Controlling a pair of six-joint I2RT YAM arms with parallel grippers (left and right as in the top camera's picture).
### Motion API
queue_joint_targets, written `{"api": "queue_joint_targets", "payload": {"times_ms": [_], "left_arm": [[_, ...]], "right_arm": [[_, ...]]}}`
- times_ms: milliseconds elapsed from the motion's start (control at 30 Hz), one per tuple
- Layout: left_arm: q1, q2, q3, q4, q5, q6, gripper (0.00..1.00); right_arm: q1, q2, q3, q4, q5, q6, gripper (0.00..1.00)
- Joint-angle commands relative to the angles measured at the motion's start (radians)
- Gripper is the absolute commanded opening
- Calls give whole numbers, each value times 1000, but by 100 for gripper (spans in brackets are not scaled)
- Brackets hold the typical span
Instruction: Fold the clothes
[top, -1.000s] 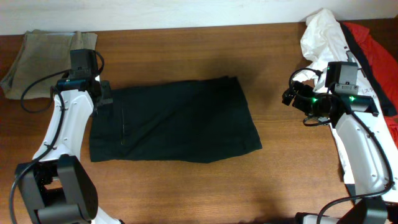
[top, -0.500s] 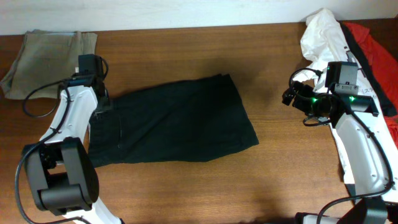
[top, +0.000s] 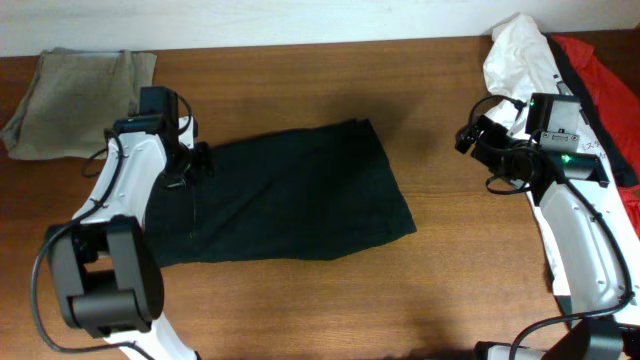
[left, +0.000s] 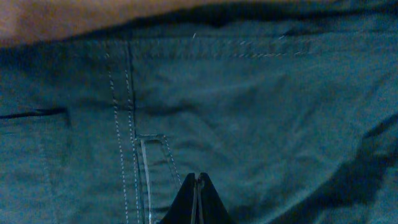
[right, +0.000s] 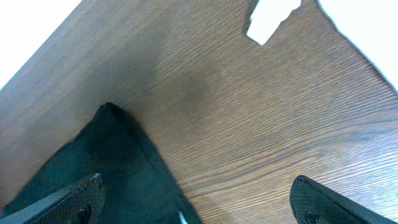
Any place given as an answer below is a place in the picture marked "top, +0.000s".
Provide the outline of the black shorts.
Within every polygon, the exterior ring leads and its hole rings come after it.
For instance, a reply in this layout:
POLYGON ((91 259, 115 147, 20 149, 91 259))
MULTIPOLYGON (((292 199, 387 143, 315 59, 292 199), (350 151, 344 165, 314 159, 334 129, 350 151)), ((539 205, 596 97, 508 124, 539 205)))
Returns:
POLYGON ((161 267, 334 260, 415 232, 372 124, 350 120, 208 147, 174 190, 155 185, 144 241, 161 267))

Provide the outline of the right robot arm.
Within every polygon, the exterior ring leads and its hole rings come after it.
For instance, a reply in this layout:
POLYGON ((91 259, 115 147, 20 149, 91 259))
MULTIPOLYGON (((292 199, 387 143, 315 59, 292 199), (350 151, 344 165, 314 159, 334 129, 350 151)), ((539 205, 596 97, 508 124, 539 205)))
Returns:
POLYGON ((580 101, 534 93, 512 100, 527 115, 517 139, 470 113, 455 148, 484 164, 510 194, 530 193, 556 240, 571 310, 537 321, 509 344, 479 342, 477 359, 617 359, 639 356, 639 239, 603 161, 578 150, 580 101))

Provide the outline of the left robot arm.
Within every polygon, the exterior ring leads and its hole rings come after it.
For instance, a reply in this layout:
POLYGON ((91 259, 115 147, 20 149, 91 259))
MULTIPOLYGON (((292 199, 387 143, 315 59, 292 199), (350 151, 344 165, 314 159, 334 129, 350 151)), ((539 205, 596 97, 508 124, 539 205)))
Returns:
POLYGON ((118 349, 130 359, 196 359, 163 313, 161 270, 144 241, 152 190, 182 190, 213 161, 196 140, 197 121, 179 115, 187 104, 177 92, 140 90, 139 108, 105 129, 103 169, 72 219, 47 230, 36 257, 31 288, 41 265, 49 267, 61 316, 100 344, 89 352, 118 349))

